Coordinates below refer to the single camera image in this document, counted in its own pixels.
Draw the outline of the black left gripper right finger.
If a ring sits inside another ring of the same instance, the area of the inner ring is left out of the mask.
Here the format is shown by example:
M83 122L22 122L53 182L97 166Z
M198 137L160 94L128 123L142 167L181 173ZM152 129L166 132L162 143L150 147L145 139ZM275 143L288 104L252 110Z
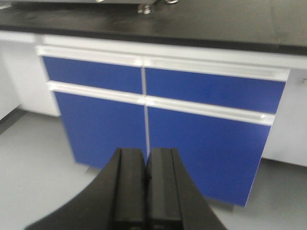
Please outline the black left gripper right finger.
M149 230L224 230L176 148L153 148L146 166Z

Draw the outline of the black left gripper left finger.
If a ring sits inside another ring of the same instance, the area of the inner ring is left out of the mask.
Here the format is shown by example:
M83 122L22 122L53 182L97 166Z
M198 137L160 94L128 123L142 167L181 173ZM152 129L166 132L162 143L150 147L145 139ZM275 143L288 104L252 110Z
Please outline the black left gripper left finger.
M143 230L145 164L135 148L117 148L78 195L28 230Z

